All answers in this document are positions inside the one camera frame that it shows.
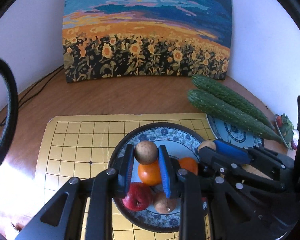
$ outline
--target orange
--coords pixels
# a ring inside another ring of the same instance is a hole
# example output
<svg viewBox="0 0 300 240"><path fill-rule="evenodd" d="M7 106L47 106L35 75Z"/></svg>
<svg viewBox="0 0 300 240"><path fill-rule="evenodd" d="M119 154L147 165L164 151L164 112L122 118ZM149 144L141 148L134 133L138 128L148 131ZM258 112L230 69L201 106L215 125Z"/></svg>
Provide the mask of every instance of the orange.
<svg viewBox="0 0 300 240"><path fill-rule="evenodd" d="M185 157L179 160L180 167L183 169L186 169L187 171L191 171L195 175L198 175L198 164L197 162L190 158L190 157Z"/></svg>
<svg viewBox="0 0 300 240"><path fill-rule="evenodd" d="M160 184L161 174L158 160L149 165L139 164L138 175L141 181L148 186L155 186Z"/></svg>

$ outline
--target brown ball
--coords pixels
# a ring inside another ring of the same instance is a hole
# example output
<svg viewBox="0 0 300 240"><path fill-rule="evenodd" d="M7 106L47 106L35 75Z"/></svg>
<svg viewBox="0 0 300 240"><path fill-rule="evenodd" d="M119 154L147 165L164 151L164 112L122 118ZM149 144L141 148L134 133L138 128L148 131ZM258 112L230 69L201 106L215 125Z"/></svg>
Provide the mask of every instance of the brown ball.
<svg viewBox="0 0 300 240"><path fill-rule="evenodd" d="M164 192L159 192L154 196L153 206L157 212L161 214L168 214L176 208L177 200L167 198Z"/></svg>
<svg viewBox="0 0 300 240"><path fill-rule="evenodd" d="M155 143L151 141L141 141L136 145L134 156L140 164L149 165L157 160L159 152Z"/></svg>
<svg viewBox="0 0 300 240"><path fill-rule="evenodd" d="M215 144L214 142L212 142L212 141L203 141L203 142L199 145L198 151L199 151L201 148L206 147L206 146L208 146L208 147L211 148L211 149L214 149L215 151L217 150L217 146L216 146L216 144Z"/></svg>

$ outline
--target cucumber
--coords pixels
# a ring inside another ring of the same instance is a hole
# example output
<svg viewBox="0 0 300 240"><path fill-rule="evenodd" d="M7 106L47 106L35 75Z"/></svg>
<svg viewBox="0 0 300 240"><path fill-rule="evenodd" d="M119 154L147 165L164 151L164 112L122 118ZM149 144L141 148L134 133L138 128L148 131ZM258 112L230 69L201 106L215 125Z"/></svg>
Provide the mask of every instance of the cucumber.
<svg viewBox="0 0 300 240"><path fill-rule="evenodd" d="M197 88L209 92L215 97L252 116L253 118L257 119L258 121L274 130L274 126L260 109L255 107L251 102L249 102L238 93L234 92L232 89L213 80L212 78L202 75L193 76L192 82Z"/></svg>
<svg viewBox="0 0 300 240"><path fill-rule="evenodd" d="M281 137L268 126L206 91L189 90L188 99L192 105L208 115L233 124L261 138L282 142Z"/></svg>

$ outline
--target painting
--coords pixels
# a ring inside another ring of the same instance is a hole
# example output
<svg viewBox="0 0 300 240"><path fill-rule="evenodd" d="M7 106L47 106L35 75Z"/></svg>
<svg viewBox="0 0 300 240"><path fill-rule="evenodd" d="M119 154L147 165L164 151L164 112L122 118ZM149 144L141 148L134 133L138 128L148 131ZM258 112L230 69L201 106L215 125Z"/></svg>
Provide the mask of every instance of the painting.
<svg viewBox="0 0 300 240"><path fill-rule="evenodd" d="M67 82L126 75L224 79L231 0L65 0Z"/></svg>

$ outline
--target wall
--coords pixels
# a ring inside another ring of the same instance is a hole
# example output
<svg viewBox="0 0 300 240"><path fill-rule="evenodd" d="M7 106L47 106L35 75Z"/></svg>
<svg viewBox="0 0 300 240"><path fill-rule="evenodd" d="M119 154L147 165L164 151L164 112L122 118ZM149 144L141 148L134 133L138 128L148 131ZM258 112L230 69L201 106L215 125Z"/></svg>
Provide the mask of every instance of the wall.
<svg viewBox="0 0 300 240"><path fill-rule="evenodd" d="M0 57L21 92L62 64L64 0L17 0L0 19ZM233 0L228 75L297 125L300 31L276 0ZM0 79L0 110L6 91Z"/></svg>

